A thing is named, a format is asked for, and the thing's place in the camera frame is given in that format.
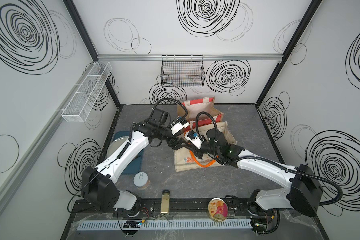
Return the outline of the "beige floral canvas tote bag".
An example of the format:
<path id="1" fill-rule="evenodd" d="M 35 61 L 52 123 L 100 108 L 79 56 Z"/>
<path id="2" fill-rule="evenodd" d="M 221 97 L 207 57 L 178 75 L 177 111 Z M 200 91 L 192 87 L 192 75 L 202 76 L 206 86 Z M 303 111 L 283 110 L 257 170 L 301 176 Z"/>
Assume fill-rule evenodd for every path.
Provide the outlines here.
<path id="1" fill-rule="evenodd" d="M 228 122 L 219 122 L 217 123 L 218 130 L 222 132 L 225 136 L 225 139 L 229 144 L 236 144 L 237 141 L 234 138 L 233 134 L 228 129 Z M 175 171 L 182 172 L 200 168 L 212 168 L 212 167 L 221 167 L 219 163 L 209 157 L 207 154 L 204 154 L 201 159 L 197 158 L 194 153 L 186 148 L 181 148 L 174 151 L 175 157 Z"/>

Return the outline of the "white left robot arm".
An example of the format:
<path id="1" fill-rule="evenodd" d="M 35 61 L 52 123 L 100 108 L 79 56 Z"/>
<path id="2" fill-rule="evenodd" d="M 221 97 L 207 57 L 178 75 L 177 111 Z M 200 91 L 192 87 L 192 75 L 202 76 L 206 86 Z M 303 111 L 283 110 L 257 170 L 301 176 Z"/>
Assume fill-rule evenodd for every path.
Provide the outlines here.
<path id="1" fill-rule="evenodd" d="M 130 191 L 118 190 L 116 183 L 130 162 L 154 139 L 166 141 L 174 150 L 183 147 L 177 133 L 189 126 L 186 116 L 165 126 L 167 116 L 167 112 L 153 108 L 147 119 L 133 123 L 128 138 L 113 154 L 96 167 L 87 167 L 83 171 L 82 197 L 104 213 L 124 209 L 129 215 L 137 215 L 141 207 L 140 197 Z"/>

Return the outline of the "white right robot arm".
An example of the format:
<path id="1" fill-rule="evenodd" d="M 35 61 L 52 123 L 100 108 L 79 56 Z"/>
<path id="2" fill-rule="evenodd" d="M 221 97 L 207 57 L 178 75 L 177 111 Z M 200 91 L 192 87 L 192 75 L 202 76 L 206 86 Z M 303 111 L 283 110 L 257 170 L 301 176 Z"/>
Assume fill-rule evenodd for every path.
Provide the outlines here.
<path id="1" fill-rule="evenodd" d="M 308 217 L 316 216 L 323 189 L 308 166 L 294 167 L 265 159 L 229 144 L 220 131 L 208 130 L 206 136 L 189 131 L 184 136 L 194 146 L 195 154 L 215 154 L 218 163 L 224 166 L 250 171 L 280 186 L 253 192 L 249 206 L 255 215 L 261 210 L 294 209 Z"/>

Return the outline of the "white lidded jar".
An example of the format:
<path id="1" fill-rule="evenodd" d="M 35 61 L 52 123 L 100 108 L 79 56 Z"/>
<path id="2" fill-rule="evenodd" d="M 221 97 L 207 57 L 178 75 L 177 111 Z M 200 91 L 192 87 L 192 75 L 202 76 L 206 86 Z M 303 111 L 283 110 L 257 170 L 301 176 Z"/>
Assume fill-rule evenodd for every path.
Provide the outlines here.
<path id="1" fill-rule="evenodd" d="M 134 176 L 133 182 L 134 182 L 134 185 L 141 190 L 146 189 L 150 184 L 149 177 L 145 172 L 137 173 Z"/>

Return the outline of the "glass spice bottle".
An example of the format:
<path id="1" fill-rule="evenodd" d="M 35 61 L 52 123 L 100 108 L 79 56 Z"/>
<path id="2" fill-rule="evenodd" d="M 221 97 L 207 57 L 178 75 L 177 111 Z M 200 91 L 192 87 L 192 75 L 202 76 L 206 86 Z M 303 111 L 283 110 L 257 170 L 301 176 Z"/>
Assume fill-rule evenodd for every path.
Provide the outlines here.
<path id="1" fill-rule="evenodd" d="M 163 190 L 161 198 L 161 215 L 167 215 L 170 211 L 170 195 L 169 190 Z"/>

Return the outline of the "grey round plate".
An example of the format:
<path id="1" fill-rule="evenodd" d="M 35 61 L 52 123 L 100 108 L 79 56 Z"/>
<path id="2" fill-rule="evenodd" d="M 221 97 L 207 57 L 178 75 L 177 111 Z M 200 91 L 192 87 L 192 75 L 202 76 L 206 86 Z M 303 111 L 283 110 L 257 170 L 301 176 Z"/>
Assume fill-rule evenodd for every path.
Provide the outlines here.
<path id="1" fill-rule="evenodd" d="M 121 147 L 129 139 L 128 136 L 119 137 L 114 140 L 107 150 L 107 157 L 109 158 L 119 147 Z"/>

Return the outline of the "round pink tin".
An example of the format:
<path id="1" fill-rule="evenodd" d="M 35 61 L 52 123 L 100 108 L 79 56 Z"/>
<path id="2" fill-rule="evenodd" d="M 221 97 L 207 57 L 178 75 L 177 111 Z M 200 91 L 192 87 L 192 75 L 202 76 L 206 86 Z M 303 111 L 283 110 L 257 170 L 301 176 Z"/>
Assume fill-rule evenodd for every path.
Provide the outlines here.
<path id="1" fill-rule="evenodd" d="M 209 217 L 216 222 L 223 222 L 229 213 L 228 205 L 220 198 L 211 199 L 208 203 Z"/>

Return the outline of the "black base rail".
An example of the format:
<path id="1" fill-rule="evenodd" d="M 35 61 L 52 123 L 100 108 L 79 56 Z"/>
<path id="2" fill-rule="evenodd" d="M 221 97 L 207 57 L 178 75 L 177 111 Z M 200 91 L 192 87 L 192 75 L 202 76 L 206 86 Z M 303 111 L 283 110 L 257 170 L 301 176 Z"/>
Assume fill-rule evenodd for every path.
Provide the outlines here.
<path id="1" fill-rule="evenodd" d="M 181 199 L 172 198 L 169 200 L 169 214 L 182 213 L 182 212 L 208 212 L 208 204 L 211 198 L 191 198 Z M 265 218 L 276 215 L 275 209 L 260 210 L 255 207 L 255 202 L 249 198 L 238 198 L 235 196 L 225 196 L 222 200 L 228 205 L 229 215 L 235 217 L 247 218 Z M 114 216 L 137 218 L 140 216 L 151 218 L 158 217 L 162 214 L 162 199 L 161 198 L 138 198 L 137 202 L 130 210 L 125 210 L 121 207 L 110 207 L 108 209 L 101 209 L 96 205 L 89 203 L 86 200 L 77 200 L 74 203 L 71 212 L 78 213 L 112 213 Z"/>

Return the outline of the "aluminium wall rail back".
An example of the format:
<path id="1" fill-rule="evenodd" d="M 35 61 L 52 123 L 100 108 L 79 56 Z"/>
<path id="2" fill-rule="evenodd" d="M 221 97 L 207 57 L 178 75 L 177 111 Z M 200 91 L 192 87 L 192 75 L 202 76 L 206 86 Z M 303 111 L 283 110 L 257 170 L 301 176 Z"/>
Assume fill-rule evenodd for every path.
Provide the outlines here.
<path id="1" fill-rule="evenodd" d="M 119 55 L 98 55 L 99 61 L 281 61 L 283 54 L 119 54 Z"/>

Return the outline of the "aluminium wall rail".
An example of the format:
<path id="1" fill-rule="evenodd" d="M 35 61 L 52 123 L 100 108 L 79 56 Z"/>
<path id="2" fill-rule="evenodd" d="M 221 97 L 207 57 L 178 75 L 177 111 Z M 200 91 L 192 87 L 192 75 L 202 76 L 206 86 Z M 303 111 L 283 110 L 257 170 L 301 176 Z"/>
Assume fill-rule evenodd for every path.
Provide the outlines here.
<path id="1" fill-rule="evenodd" d="M 98 55 L 99 61 L 281 61 L 283 54 L 119 54 L 119 55 Z"/>
<path id="2" fill-rule="evenodd" d="M 8 203 L 11 201 L 12 197 L 19 189 L 19 186 L 24 181 L 25 177 L 28 175 L 29 171 L 35 164 L 36 160 L 39 158 L 46 145 L 49 143 L 52 136 L 55 134 L 56 130 L 62 122 L 62 113 L 68 108 L 69 102 L 74 98 L 77 89 L 84 81 L 85 77 L 90 73 L 94 66 L 97 66 L 98 62 L 92 62 L 88 64 L 88 67 L 79 78 L 77 83 L 65 97 L 60 106 L 54 111 L 53 115 L 44 126 L 42 131 L 38 134 L 36 139 L 33 141 L 31 146 L 27 151 L 22 155 L 19 161 L 14 166 L 14 170 L 10 172 L 8 177 L 5 179 L 4 183 L 0 187 L 0 216 L 3 213 L 4 209 L 7 207 Z"/>

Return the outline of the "aluminium wall rail left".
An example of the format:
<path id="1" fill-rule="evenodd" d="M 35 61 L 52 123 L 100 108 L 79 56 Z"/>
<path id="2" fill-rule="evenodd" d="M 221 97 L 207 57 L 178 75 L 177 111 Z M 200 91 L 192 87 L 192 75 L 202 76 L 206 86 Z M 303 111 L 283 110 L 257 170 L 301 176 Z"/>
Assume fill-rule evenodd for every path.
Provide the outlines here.
<path id="1" fill-rule="evenodd" d="M 94 66 L 97 66 L 98 62 L 92 62 L 88 64 L 88 67 L 79 78 L 77 83 L 65 97 L 60 106 L 54 111 L 53 115 L 44 126 L 42 131 L 38 134 L 36 139 L 33 141 L 31 146 L 27 151 L 22 155 L 19 161 L 14 166 L 14 170 L 10 172 L 8 177 L 5 179 L 4 183 L 0 187 L 0 216 L 3 213 L 4 209 L 7 207 L 8 203 L 11 201 L 12 197 L 19 189 L 19 186 L 24 181 L 25 177 L 28 175 L 29 171 L 35 164 L 36 160 L 39 158 L 46 145 L 49 143 L 52 136 L 55 134 L 56 130 L 62 122 L 62 113 L 68 108 L 69 102 L 74 98 L 77 89 L 84 81 L 85 77 L 90 73 Z"/>

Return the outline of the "black corner frame post left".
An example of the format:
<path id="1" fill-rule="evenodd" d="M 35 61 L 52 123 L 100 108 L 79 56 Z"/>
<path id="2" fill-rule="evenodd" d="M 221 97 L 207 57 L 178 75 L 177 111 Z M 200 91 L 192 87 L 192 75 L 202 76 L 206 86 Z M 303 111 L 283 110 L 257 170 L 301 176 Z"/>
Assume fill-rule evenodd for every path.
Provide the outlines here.
<path id="1" fill-rule="evenodd" d="M 70 14 L 71 19 L 73 20 L 73 23 L 76 26 L 76 28 L 79 32 L 79 35 L 81 36 L 81 39 L 82 39 L 83 43 L 85 44 L 85 47 L 86 47 L 88 53 L 90 54 L 91 59 L 94 62 L 97 62 L 98 61 L 98 52 L 96 51 L 96 48 L 87 32 L 87 29 L 86 29 L 86 27 L 80 17 L 80 14 L 74 4 L 74 1 L 63 0 L 63 3 L 65 5 L 67 11 Z M 120 101 L 116 95 L 116 92 L 115 92 L 113 86 L 111 85 L 109 78 L 106 80 L 105 85 L 107 87 L 108 92 L 111 95 L 111 98 L 112 98 L 114 104 L 119 109 L 121 107 L 121 104 L 120 104 Z"/>

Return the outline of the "black corner frame post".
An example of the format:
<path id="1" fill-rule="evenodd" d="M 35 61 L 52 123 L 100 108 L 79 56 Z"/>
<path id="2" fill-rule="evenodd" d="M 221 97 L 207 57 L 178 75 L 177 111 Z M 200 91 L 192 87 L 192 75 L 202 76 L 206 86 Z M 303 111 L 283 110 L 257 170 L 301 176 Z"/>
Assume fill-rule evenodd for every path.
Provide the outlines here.
<path id="1" fill-rule="evenodd" d="M 271 87 L 275 83 L 277 77 L 281 73 L 283 67 L 287 63 L 288 58 L 292 54 L 295 46 L 298 44 L 298 41 L 302 37 L 303 33 L 305 32 L 308 24 L 311 22 L 312 18 L 314 17 L 316 11 L 320 7 L 322 0 L 312 0 L 310 5 L 308 6 L 305 14 L 303 15 L 302 19 L 300 20 L 299 25 L 297 26 L 292 38 L 290 39 L 289 43 L 285 51 L 283 52 L 283 59 L 276 65 L 274 68 L 270 78 L 268 79 L 265 87 L 263 88 L 258 100 L 256 101 L 255 106 L 257 108 L 260 107 L 264 99 L 266 98 L 268 92 L 270 91 Z"/>
<path id="2" fill-rule="evenodd" d="M 63 0 L 63 3 L 65 5 L 67 11 L 70 14 L 71 19 L 73 20 L 73 23 L 76 26 L 76 28 L 79 32 L 79 35 L 81 36 L 81 39 L 82 39 L 83 43 L 85 44 L 85 47 L 86 47 L 88 53 L 90 54 L 91 59 L 94 62 L 97 62 L 98 61 L 98 52 L 96 51 L 96 48 L 87 32 L 87 29 L 86 29 L 86 27 L 80 17 L 80 14 L 74 4 L 74 1 Z M 116 95 L 116 92 L 115 92 L 113 86 L 111 85 L 109 78 L 106 80 L 105 85 L 107 87 L 108 92 L 111 95 L 111 98 L 112 98 L 114 104 L 119 109 L 121 107 L 121 104 L 120 104 L 120 101 Z"/>

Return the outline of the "black corner frame post right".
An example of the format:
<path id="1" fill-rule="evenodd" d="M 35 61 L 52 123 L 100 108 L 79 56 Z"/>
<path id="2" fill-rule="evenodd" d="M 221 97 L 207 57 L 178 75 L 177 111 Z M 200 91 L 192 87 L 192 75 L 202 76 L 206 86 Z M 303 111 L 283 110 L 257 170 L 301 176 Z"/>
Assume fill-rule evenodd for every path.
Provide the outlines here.
<path id="1" fill-rule="evenodd" d="M 303 15 L 302 19 L 300 20 L 299 25 L 297 26 L 292 38 L 290 39 L 289 43 L 285 51 L 283 52 L 283 59 L 276 65 L 274 68 L 270 78 L 268 79 L 265 87 L 263 88 L 258 100 L 256 101 L 255 106 L 257 108 L 260 107 L 264 99 L 266 98 L 268 92 L 270 91 L 271 87 L 275 83 L 277 77 L 281 73 L 283 67 L 287 63 L 288 58 L 292 54 L 295 46 L 298 44 L 298 41 L 302 37 L 303 33 L 305 32 L 308 24 L 311 22 L 312 18 L 314 17 L 316 11 L 320 7 L 322 0 L 312 0 L 310 5 L 308 6 L 305 14 Z"/>

